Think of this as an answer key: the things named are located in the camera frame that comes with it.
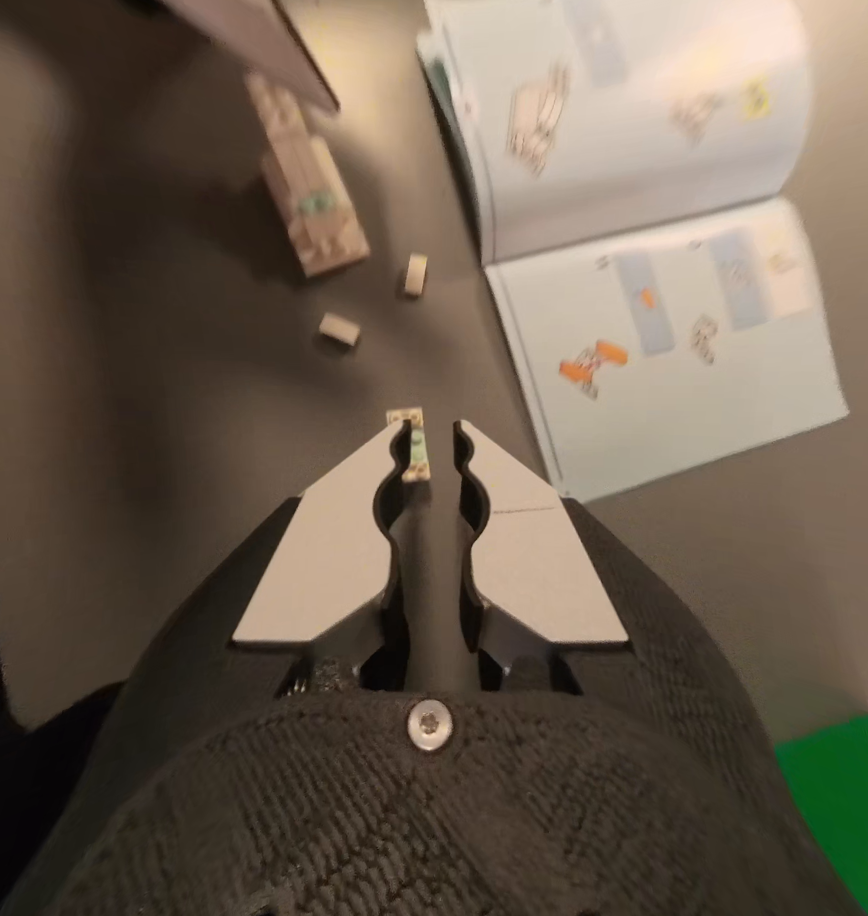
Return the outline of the open pale instruction booklet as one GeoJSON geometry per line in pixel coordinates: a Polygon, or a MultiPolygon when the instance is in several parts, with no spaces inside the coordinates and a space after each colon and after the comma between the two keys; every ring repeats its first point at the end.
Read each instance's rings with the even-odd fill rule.
{"type": "Polygon", "coordinates": [[[795,2],[425,2],[551,484],[607,498],[849,407],[782,196],[813,101],[795,2]]]}

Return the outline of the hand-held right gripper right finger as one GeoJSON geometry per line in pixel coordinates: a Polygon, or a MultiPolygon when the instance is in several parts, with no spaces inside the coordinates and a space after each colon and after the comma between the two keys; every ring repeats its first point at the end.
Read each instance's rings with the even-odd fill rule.
{"type": "Polygon", "coordinates": [[[465,419],[453,424],[463,552],[460,628],[480,685],[516,662],[557,668],[568,652],[620,650],[630,637],[558,492],[465,419]]]}

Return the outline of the small white green lego piece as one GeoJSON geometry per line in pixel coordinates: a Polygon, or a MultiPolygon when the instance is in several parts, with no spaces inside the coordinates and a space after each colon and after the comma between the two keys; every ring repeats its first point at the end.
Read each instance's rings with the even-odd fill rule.
{"type": "Polygon", "coordinates": [[[412,428],[409,465],[403,474],[404,483],[412,485],[429,482],[431,479],[431,466],[423,409],[419,406],[389,409],[385,412],[385,420],[387,425],[391,425],[394,422],[402,424],[407,420],[412,428]]]}

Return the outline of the white lego build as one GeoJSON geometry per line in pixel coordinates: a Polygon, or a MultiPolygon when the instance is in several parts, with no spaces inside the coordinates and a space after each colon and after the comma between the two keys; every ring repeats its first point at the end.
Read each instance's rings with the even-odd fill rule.
{"type": "Polygon", "coordinates": [[[307,278],[359,263],[367,237],[325,139],[311,132],[296,99],[263,75],[245,86],[267,139],[261,174],[307,278]]]}

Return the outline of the green plastic bin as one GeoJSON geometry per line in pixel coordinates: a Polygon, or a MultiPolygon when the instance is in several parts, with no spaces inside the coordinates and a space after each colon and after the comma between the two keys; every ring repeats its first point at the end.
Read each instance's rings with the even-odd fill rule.
{"type": "Polygon", "coordinates": [[[868,715],[783,742],[775,753],[806,824],[868,914],[868,715]]]}

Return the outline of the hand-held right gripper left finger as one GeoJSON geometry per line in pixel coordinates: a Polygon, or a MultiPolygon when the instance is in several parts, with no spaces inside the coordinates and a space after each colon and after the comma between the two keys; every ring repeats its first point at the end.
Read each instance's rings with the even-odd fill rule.
{"type": "Polygon", "coordinates": [[[413,428],[395,420],[302,491],[231,643],[294,664],[336,658],[368,689],[403,689],[410,636],[392,527],[413,428]]]}

